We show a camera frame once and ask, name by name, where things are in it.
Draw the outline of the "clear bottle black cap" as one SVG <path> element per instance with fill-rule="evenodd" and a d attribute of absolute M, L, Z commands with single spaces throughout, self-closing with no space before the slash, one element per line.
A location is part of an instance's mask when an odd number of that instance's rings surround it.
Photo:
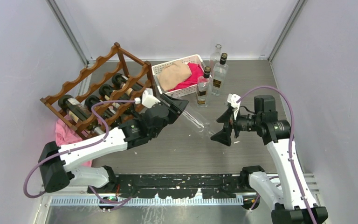
<path fill-rule="evenodd" d="M 209 91 L 211 68 L 206 66 L 203 75 L 197 80 L 196 102 L 199 107 L 207 106 L 207 96 Z"/>
<path fill-rule="evenodd" d="M 213 95 L 219 96 L 221 94 L 222 86 L 228 72 L 227 53 L 222 53 L 219 62 L 213 68 L 213 79 L 211 82 L 211 92 Z"/>

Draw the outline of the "brown wooden wine rack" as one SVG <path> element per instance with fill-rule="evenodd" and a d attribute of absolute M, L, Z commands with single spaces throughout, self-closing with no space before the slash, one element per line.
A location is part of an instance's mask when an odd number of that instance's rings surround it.
<path fill-rule="evenodd" d="M 114 55 L 118 55 L 119 61 L 116 65 L 116 68 L 112 71 L 108 71 L 104 73 L 103 78 L 97 82 L 93 83 L 89 86 L 88 90 L 82 94 L 77 95 L 75 98 L 80 102 L 84 102 L 85 99 L 91 95 L 103 85 L 106 84 L 108 81 L 112 79 L 112 77 L 117 74 L 119 71 L 123 71 L 124 75 L 128 77 L 129 81 L 125 86 L 121 89 L 118 89 L 114 91 L 111 96 L 110 100 L 116 100 L 119 99 L 121 96 L 123 96 L 126 91 L 132 87 L 135 83 L 138 83 L 143 86 L 142 90 L 136 91 L 133 95 L 130 96 L 130 99 L 135 99 L 136 97 L 140 97 L 143 93 L 143 91 L 146 88 L 151 88 L 153 90 L 153 95 L 156 96 L 156 85 L 153 82 L 153 76 L 152 76 L 152 70 L 151 70 L 151 63 L 149 61 L 143 61 L 133 54 L 129 53 L 128 51 L 121 48 L 119 43 L 114 43 L 114 45 L 111 47 L 110 52 L 106 56 L 99 56 L 96 60 L 93 66 L 90 68 L 83 68 L 79 76 L 73 80 L 73 81 L 67 81 L 62 85 L 62 89 L 53 96 L 46 96 L 44 98 L 41 98 L 40 101 L 49 108 L 60 120 L 62 120 L 66 125 L 70 127 L 75 133 L 80 136 L 83 140 L 90 139 L 92 137 L 95 137 L 96 133 L 87 133 L 85 132 L 86 127 L 92 123 L 94 120 L 96 120 L 95 115 L 91 115 L 87 120 L 81 121 L 78 124 L 74 121 L 70 121 L 66 119 L 66 116 L 68 115 L 63 109 L 56 110 L 52 105 L 54 103 L 58 103 L 58 100 L 64 96 L 67 95 L 67 93 L 72 90 L 76 85 L 78 85 L 80 82 L 82 82 L 84 79 L 88 78 L 93 72 L 95 72 L 98 68 L 100 68 L 104 63 L 106 63 L 109 59 L 111 59 Z M 135 61 L 139 65 L 141 65 L 140 72 L 132 76 L 129 74 L 127 64 L 125 61 L 125 57 L 130 58 L 131 60 Z"/>

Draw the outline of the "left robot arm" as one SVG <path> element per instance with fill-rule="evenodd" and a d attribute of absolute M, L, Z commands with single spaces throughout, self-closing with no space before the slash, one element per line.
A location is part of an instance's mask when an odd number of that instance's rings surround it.
<path fill-rule="evenodd" d="M 83 164 L 106 154 L 148 143 L 164 127 L 173 124 L 189 102 L 166 94 L 157 99 L 145 93 L 135 103 L 145 106 L 145 112 L 108 133 L 67 145 L 59 146 L 55 141 L 47 143 L 38 162 L 44 191 L 52 193 L 69 185 L 89 185 L 107 193 L 113 192 L 117 187 L 117 179 L 111 167 L 92 168 Z"/>

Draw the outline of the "beige cloth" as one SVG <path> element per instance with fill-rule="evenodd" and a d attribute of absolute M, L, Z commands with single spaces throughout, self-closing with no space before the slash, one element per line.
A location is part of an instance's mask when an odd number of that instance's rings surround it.
<path fill-rule="evenodd" d="M 178 84 L 186 81 L 191 74 L 192 72 L 187 64 L 181 61 L 174 61 L 162 69 L 157 75 L 157 80 L 162 90 L 170 91 Z"/>

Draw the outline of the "white plastic basket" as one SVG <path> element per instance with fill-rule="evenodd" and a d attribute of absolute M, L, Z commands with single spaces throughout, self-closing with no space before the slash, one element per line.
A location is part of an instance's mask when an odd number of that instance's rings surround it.
<path fill-rule="evenodd" d="M 174 62 L 176 62 L 176 61 L 181 61 L 183 64 L 186 64 L 186 65 L 188 65 L 189 63 L 197 65 L 196 67 L 197 68 L 200 67 L 201 70 L 203 70 L 205 67 L 203 59 L 201 58 L 201 56 L 199 54 L 194 54 L 194 55 L 182 57 L 179 59 L 171 60 L 168 62 L 163 62 L 160 64 L 153 65 L 151 67 L 151 69 L 152 69 L 152 74 L 153 74 L 153 77 L 154 77 L 154 80 L 156 83 L 157 90 L 159 91 L 160 94 L 166 93 L 167 95 L 170 95 L 170 96 L 172 94 L 175 94 L 179 97 L 195 93 L 196 89 L 197 89 L 197 79 L 198 78 L 195 79 L 194 84 L 187 85 L 183 88 L 179 87 L 179 88 L 175 88 L 174 90 L 170 90 L 170 91 L 165 91 L 163 88 L 161 88 L 161 85 L 158 81 L 158 75 L 162 72 L 163 68 L 165 68 L 168 65 L 174 64 Z"/>

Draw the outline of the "rear clear bottle black cap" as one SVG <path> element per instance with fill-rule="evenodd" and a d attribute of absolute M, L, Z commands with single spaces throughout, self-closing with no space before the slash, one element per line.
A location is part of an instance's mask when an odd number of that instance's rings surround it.
<path fill-rule="evenodd" d="M 211 82 L 211 92 L 213 95 L 219 96 L 221 94 L 222 86 L 228 72 L 227 53 L 222 53 L 219 62 L 213 68 L 213 79 Z"/>

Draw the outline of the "black-neck green wine bottle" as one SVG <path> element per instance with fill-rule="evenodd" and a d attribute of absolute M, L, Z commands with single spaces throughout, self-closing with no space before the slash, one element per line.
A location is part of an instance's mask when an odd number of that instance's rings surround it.
<path fill-rule="evenodd" d="M 100 94 L 100 96 L 102 96 L 104 98 L 104 100 L 109 100 L 111 94 L 116 91 L 116 89 L 114 87 L 112 87 L 109 84 L 103 84 L 99 90 L 98 93 Z M 126 93 L 121 96 L 118 100 L 130 100 L 130 96 L 127 95 Z M 126 115 L 132 115 L 134 112 L 134 105 L 131 105 L 129 108 L 126 109 L 126 111 L 124 112 L 124 114 Z"/>

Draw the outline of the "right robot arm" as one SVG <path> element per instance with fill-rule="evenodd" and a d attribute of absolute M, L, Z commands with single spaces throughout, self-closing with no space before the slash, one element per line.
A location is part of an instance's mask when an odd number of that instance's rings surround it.
<path fill-rule="evenodd" d="M 275 98 L 255 96 L 255 111 L 247 115 L 241 115 L 240 108 L 240 96 L 229 94 L 227 110 L 216 120 L 223 128 L 210 139 L 231 146 L 231 133 L 238 137 L 242 131 L 256 132 L 273 158 L 280 181 L 277 187 L 261 166 L 243 167 L 241 188 L 258 193 L 269 206 L 274 224 L 324 223 L 328 218 L 327 209 L 317 204 L 307 185 L 294 149 L 290 123 L 278 119 Z"/>

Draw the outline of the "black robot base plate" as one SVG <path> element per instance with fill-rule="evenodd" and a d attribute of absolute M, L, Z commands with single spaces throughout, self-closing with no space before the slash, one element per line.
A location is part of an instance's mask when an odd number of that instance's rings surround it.
<path fill-rule="evenodd" d="M 96 188 L 101 194 L 118 193 L 123 197 L 172 199 L 194 198 L 198 191 L 203 199 L 233 198 L 236 194 L 255 193 L 240 174 L 120 174 L 112 183 Z"/>

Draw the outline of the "empty clear glass bottle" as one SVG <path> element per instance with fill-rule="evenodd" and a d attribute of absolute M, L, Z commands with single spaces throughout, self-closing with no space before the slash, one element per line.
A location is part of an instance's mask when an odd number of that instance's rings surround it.
<path fill-rule="evenodd" d="M 214 52 L 210 55 L 209 67 L 211 68 L 211 70 L 213 70 L 215 64 L 220 60 L 221 48 L 222 48 L 221 44 L 216 44 Z"/>

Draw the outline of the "pink cloth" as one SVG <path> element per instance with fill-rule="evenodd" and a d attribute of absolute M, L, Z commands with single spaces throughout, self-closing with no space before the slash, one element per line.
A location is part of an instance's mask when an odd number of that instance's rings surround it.
<path fill-rule="evenodd" d="M 55 142 L 57 146 L 77 143 L 82 141 L 75 131 L 70 129 L 62 120 L 58 119 L 55 123 Z"/>

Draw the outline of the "silver-neck dark wine bottle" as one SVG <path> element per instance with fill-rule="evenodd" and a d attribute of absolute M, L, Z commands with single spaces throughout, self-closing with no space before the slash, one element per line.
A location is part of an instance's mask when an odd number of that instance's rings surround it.
<path fill-rule="evenodd" d="M 95 95 L 91 95 L 89 97 L 87 97 L 85 99 L 85 105 L 86 107 L 91 110 L 92 106 L 95 105 L 96 103 L 102 102 L 102 100 L 100 100 L 97 96 Z M 103 119 L 108 119 L 113 117 L 116 114 L 116 109 L 115 107 L 113 107 L 112 105 L 103 112 L 103 114 L 101 115 L 101 117 Z M 114 122 L 111 123 L 111 127 L 116 127 L 119 126 L 121 124 L 121 117 L 119 116 Z"/>

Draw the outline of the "clear drinking glass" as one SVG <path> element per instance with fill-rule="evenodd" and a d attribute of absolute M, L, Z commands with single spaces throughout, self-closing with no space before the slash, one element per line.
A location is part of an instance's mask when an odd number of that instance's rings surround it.
<path fill-rule="evenodd" d="M 209 120 L 207 120 L 203 115 L 195 110 L 191 102 L 189 102 L 178 117 L 178 121 L 184 123 L 186 126 L 191 128 L 194 132 L 200 135 L 202 138 L 210 138 L 215 134 L 214 130 L 211 128 Z"/>

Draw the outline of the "magenta cloth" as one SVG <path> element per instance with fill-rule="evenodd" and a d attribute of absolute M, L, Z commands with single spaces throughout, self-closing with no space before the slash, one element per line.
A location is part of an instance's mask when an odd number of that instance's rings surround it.
<path fill-rule="evenodd" d="M 197 84 L 198 78 L 200 76 L 203 76 L 203 69 L 201 65 L 195 63 L 188 63 L 187 66 L 191 71 L 190 77 L 185 81 L 179 83 L 175 88 L 171 89 L 170 91 L 184 89 L 191 85 Z"/>

